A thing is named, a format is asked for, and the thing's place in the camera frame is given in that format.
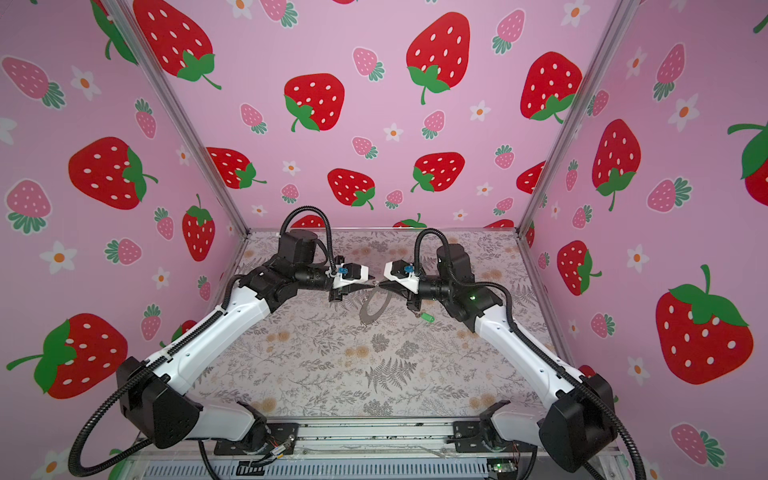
pink wallpaper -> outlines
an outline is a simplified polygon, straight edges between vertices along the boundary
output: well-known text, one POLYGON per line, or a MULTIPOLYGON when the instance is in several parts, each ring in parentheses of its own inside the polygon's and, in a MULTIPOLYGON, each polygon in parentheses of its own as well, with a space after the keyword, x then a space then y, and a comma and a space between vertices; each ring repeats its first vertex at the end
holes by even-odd
MULTIPOLYGON (((65 478, 115 369, 209 311, 237 237, 98 4, 13 2, 0 45, 4 474, 65 478)), ((112 409, 84 461, 136 434, 112 409)))
POLYGON ((134 13, 250 226, 484 227, 525 211, 615 2, 169 3, 134 13))
POLYGON ((642 4, 535 218, 577 366, 614 387, 648 478, 763 469, 766 14, 642 4))

